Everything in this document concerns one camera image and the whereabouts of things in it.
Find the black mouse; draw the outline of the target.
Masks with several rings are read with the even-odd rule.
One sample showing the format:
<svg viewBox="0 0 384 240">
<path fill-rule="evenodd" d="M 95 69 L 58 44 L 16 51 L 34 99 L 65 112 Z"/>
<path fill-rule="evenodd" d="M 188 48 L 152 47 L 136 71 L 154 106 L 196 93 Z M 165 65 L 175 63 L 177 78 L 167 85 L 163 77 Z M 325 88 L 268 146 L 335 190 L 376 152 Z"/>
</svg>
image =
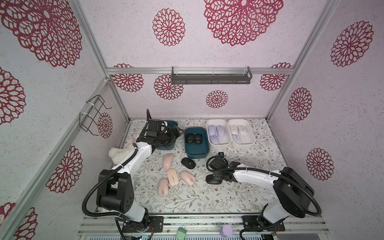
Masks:
<svg viewBox="0 0 384 240">
<path fill-rule="evenodd" d="M 203 135 L 202 134 L 195 134 L 194 135 L 194 143 L 195 144 L 202 144 L 203 142 Z"/>
<path fill-rule="evenodd" d="M 220 185 L 223 182 L 223 180 L 216 179 L 214 175 L 207 175 L 206 182 L 207 184 L 210 184 L 210 185 Z"/>
<path fill-rule="evenodd" d="M 195 134 L 192 134 L 192 133 L 187 134 L 185 141 L 187 144 L 193 144 L 195 141 Z"/>
<path fill-rule="evenodd" d="M 181 164 L 183 166 L 185 166 L 187 169 L 190 169 L 190 170 L 192 170 L 192 169 L 194 169 L 196 167 L 195 161 L 192 160 L 192 159 L 189 159 L 189 158 L 183 158 L 181 160 Z"/>
</svg>

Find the white mouse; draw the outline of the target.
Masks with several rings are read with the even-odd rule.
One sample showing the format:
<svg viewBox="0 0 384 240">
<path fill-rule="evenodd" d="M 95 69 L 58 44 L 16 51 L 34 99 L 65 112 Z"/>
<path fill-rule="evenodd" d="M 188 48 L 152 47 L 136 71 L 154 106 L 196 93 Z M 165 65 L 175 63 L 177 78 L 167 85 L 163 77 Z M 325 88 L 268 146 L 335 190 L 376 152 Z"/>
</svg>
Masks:
<svg viewBox="0 0 384 240">
<path fill-rule="evenodd" d="M 232 135 L 232 138 L 235 144 L 238 144 L 238 145 L 242 144 L 242 139 L 238 134 Z"/>
<path fill-rule="evenodd" d="M 241 135 L 245 135 L 248 132 L 247 127 L 244 125 L 238 125 L 238 130 Z"/>
<path fill-rule="evenodd" d="M 229 125 L 229 127 L 232 135 L 237 135 L 239 133 L 237 125 Z"/>
</svg>

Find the large purple mouse bottom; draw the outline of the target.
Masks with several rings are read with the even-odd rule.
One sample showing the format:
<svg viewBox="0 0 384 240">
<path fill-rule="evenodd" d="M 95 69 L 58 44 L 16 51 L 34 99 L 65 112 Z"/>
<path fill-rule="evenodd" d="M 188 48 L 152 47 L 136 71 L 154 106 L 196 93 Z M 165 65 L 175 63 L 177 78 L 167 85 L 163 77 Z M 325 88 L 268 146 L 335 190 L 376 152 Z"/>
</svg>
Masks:
<svg viewBox="0 0 384 240">
<path fill-rule="evenodd" d="M 217 136 L 219 138 L 224 138 L 227 135 L 226 128 L 223 125 L 217 125 Z"/>
</svg>

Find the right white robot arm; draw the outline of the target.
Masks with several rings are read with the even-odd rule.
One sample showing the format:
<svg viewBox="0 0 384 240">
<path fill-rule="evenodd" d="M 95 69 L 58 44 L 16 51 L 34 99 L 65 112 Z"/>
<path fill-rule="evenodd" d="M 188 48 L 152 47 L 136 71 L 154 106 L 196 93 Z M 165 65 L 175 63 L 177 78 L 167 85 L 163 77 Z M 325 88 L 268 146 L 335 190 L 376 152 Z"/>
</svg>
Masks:
<svg viewBox="0 0 384 240">
<path fill-rule="evenodd" d="M 304 218 L 307 215 L 322 214 L 314 199 L 313 189 L 291 168 L 270 172 L 240 164 L 236 168 L 225 167 L 210 171 L 206 181 L 212 185 L 219 185 L 223 181 L 249 183 L 275 191 L 278 199 L 267 204 L 259 215 L 258 222 L 263 227 L 278 224 L 290 216 Z"/>
</svg>

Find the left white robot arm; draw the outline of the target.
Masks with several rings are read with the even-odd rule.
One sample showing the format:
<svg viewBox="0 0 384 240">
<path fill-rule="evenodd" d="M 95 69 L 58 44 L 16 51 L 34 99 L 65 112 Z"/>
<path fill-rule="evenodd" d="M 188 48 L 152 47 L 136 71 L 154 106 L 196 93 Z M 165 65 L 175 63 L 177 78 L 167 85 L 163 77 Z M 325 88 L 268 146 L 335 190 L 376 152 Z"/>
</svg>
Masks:
<svg viewBox="0 0 384 240">
<path fill-rule="evenodd" d="M 124 220 L 143 222 L 147 210 L 135 202 L 133 176 L 157 147 L 169 147 L 184 134 L 178 126 L 156 132 L 145 127 L 133 144 L 134 149 L 111 170 L 103 170 L 97 186 L 97 206 L 104 215 L 116 215 Z"/>
</svg>

